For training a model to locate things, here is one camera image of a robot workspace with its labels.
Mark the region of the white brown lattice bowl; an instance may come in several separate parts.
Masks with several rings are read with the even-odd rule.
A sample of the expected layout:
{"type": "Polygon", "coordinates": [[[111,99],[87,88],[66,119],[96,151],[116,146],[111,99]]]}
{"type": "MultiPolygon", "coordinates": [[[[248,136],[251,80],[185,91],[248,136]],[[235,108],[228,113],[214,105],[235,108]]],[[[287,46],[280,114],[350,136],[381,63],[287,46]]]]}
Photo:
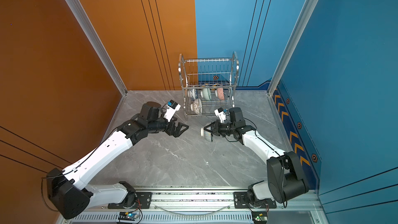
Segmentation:
{"type": "Polygon", "coordinates": [[[202,101],[201,99],[195,99],[191,103],[191,110],[196,114],[196,115],[202,115],[202,101]]]}

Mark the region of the pale green ribbed bowl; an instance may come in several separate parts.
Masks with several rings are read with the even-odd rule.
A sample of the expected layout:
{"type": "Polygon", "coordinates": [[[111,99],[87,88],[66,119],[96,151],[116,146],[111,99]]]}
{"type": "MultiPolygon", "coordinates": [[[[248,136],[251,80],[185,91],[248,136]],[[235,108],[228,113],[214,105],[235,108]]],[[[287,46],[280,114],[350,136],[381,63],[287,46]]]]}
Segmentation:
{"type": "Polygon", "coordinates": [[[211,91],[209,88],[203,88],[201,90],[201,97],[205,100],[205,101],[211,101],[211,91]]]}

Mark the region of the blue floral white bowl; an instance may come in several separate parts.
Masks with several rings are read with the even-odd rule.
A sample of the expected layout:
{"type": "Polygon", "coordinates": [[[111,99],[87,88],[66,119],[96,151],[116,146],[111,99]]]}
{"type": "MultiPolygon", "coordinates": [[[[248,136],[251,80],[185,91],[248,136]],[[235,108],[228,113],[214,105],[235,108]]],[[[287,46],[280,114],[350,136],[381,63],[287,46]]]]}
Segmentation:
{"type": "Polygon", "coordinates": [[[191,101],[194,101],[198,98],[198,91],[196,89],[189,89],[188,90],[188,95],[191,99],[191,101]]]}

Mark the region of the stainless steel dish rack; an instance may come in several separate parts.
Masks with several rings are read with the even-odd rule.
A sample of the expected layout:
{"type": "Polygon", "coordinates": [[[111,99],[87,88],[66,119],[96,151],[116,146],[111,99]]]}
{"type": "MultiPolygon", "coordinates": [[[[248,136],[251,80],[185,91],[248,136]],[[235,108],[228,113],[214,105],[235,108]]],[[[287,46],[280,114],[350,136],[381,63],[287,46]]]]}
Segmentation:
{"type": "Polygon", "coordinates": [[[235,106],[235,91],[239,79],[239,60],[234,51],[229,57],[223,58],[184,58],[179,55],[179,81],[183,95],[183,108],[186,116],[212,116],[215,110],[222,107],[229,109],[235,106]],[[191,110],[191,101],[188,90],[196,89],[198,99],[202,101],[202,115],[196,115],[191,110]],[[211,101],[201,97],[201,90],[209,88],[211,101]],[[216,96],[217,88],[223,88],[225,100],[216,96]]]}

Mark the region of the dark blue petal bowl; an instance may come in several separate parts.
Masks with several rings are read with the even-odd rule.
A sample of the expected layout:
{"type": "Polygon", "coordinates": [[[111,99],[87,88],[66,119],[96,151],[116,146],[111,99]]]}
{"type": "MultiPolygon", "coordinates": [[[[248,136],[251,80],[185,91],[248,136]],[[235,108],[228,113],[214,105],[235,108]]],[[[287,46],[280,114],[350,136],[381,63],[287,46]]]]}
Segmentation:
{"type": "Polygon", "coordinates": [[[213,142],[213,133],[211,127],[201,128],[201,137],[203,137],[208,142],[213,142]]]}

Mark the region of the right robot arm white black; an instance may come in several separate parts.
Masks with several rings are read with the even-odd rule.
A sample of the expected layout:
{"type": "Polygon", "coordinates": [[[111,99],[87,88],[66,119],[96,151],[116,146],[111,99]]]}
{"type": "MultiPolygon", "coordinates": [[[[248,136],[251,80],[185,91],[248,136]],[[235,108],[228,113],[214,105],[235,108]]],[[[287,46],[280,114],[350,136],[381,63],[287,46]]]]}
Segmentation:
{"type": "Polygon", "coordinates": [[[207,141],[219,136],[251,149],[266,164],[267,179],[248,186],[244,204],[259,208],[273,201],[287,206],[289,200],[309,192],[310,186],[298,155],[284,151],[262,137],[257,126],[243,116],[241,108],[215,110],[218,120],[201,128],[207,141]]]}

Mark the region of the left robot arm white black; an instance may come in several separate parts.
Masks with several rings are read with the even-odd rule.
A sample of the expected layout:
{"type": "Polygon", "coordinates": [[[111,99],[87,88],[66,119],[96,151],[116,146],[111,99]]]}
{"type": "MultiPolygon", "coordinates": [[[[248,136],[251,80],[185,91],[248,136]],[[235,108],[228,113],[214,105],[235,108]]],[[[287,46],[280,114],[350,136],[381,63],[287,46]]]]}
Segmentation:
{"type": "Polygon", "coordinates": [[[141,112],[116,127],[108,138],[72,165],[51,170],[44,178],[47,197],[65,219],[73,219],[87,208],[114,205],[119,208],[134,208],[136,190],[126,181],[113,185],[91,185],[92,178],[140,140],[151,133],[164,132],[178,138],[188,130],[188,125],[174,116],[181,106],[168,101],[164,106],[147,102],[141,112]]]}

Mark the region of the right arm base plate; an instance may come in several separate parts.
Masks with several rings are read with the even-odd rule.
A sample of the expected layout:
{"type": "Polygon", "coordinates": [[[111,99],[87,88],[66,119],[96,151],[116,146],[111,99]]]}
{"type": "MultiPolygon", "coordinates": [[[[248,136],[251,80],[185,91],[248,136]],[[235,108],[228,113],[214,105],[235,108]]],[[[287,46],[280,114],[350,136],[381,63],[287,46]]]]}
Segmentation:
{"type": "Polygon", "coordinates": [[[259,200],[254,194],[249,191],[237,191],[233,193],[234,206],[237,209],[241,208],[261,208],[273,209],[277,208],[276,202],[273,199],[259,200]]]}

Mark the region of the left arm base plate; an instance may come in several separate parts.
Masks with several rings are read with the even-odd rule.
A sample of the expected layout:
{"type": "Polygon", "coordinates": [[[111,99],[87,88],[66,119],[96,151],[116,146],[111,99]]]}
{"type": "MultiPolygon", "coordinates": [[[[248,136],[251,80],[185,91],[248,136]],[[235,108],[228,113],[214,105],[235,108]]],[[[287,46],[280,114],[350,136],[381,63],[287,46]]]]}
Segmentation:
{"type": "Polygon", "coordinates": [[[152,192],[128,193],[122,203],[126,209],[149,209],[152,200],[152,192]]]}

